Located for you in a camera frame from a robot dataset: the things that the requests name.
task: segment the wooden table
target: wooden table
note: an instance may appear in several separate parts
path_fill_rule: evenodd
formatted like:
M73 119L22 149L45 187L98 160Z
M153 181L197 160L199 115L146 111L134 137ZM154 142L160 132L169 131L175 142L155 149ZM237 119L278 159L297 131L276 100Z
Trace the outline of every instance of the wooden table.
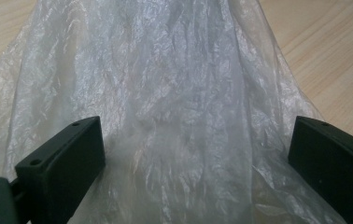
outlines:
M35 0L0 0L0 54ZM329 123L353 134L353 0L261 0L300 87Z

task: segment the transparent plastic sheet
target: transparent plastic sheet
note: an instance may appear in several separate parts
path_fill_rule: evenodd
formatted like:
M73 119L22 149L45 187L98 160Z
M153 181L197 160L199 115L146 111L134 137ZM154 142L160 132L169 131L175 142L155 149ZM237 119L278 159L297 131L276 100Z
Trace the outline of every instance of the transparent plastic sheet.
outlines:
M344 223L288 166L302 95L253 0L50 1L0 58L0 175L101 116L70 223Z

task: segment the wrinkled plastic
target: wrinkled plastic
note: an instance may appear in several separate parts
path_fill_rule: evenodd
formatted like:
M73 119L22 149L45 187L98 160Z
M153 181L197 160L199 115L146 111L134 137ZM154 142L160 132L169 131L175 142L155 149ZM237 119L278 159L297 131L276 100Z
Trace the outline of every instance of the wrinkled plastic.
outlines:
M101 116L71 223L343 223L287 163L302 95L254 0L50 1L0 58L0 175Z

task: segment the wood tabletop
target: wood tabletop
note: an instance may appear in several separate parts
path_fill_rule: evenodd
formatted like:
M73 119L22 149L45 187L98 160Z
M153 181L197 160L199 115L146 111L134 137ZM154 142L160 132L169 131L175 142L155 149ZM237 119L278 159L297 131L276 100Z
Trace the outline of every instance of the wood tabletop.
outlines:
M0 0L0 55L35 0ZM303 92L325 120L353 134L353 0L260 0Z

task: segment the plastic bag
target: plastic bag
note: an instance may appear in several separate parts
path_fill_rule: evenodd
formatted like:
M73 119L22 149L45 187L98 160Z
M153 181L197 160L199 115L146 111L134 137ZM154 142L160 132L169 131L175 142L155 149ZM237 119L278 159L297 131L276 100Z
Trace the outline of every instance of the plastic bag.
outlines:
M50 1L0 58L0 175L101 116L107 166L70 223L342 223L288 166L319 119L253 0Z

